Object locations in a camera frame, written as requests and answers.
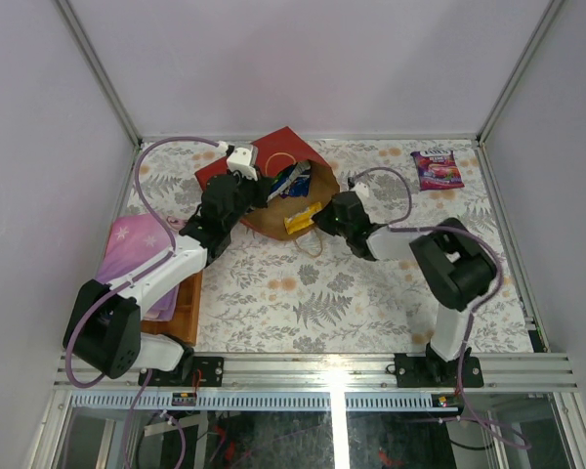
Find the yellow snack bag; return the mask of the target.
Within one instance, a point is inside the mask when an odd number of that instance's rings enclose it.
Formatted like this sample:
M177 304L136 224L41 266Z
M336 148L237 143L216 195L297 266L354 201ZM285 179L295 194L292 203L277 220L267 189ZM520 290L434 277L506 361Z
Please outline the yellow snack bag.
M285 217L283 224L286 232L289 235L293 235L294 233L310 227L314 223L313 216L320 212L322 208L323 206L320 202L315 202L304 210L289 217Z

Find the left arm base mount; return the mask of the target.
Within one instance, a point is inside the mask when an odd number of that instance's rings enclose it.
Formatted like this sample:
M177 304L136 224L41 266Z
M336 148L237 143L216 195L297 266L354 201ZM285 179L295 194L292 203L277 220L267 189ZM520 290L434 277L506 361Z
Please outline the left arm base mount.
M148 387L218 388L222 386L225 359L192 356L173 371L154 370Z

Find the blue silver chips bag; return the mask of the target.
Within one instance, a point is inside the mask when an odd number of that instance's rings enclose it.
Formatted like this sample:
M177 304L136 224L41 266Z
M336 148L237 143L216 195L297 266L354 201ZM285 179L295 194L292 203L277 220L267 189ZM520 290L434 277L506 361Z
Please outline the blue silver chips bag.
M268 201L276 197L306 197L310 192L311 165L301 161L288 166L274 179Z

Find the purple candy bag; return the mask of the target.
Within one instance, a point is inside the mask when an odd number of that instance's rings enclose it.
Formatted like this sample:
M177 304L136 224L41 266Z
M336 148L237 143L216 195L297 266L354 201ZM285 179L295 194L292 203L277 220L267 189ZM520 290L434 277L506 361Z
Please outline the purple candy bag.
M444 191L464 187L453 150L418 150L410 155L417 170L421 191Z

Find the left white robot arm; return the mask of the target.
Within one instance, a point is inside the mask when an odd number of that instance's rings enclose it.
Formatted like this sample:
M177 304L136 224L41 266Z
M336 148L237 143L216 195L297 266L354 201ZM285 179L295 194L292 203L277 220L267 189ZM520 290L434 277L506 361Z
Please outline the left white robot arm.
M173 385L188 383L194 373L191 346L171 335L144 333L142 321L165 294L224 253L245 214L267 206L272 183L237 172L211 177L185 225L164 231L168 241L157 254L108 283L83 284L63 338L65 357L77 357L111 379L136 367Z

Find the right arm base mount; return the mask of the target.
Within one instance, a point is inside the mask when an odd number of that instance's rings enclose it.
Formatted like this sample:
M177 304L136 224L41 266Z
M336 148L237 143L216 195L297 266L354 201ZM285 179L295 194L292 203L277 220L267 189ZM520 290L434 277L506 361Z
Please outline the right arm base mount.
M458 358L445 362L432 355L395 354L397 385L400 388L456 388L458 362ZM484 386L480 360L472 357L470 352L463 359L461 376L464 388L478 389Z

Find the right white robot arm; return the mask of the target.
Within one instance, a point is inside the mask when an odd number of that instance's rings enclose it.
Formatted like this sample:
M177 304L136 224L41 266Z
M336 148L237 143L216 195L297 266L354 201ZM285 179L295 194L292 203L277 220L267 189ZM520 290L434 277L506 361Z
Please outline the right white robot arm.
M456 218L426 227L373 223L355 192L334 195L313 215L316 226L342 237L352 253L367 261L411 257L436 298L436 331L426 360L428 378L447 385L461 371L475 313L499 291L503 268L494 249Z

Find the red paper bag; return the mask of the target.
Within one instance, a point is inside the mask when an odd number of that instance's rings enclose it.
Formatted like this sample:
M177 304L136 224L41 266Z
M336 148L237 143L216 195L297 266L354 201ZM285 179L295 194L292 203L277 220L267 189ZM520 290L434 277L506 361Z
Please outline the red paper bag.
M208 251L210 262L230 245L239 224L276 240L299 237L313 221L295 231L289 220L324 208L340 191L327 161L288 127L248 146L220 142L218 149L223 156L195 173L201 200L181 229Z

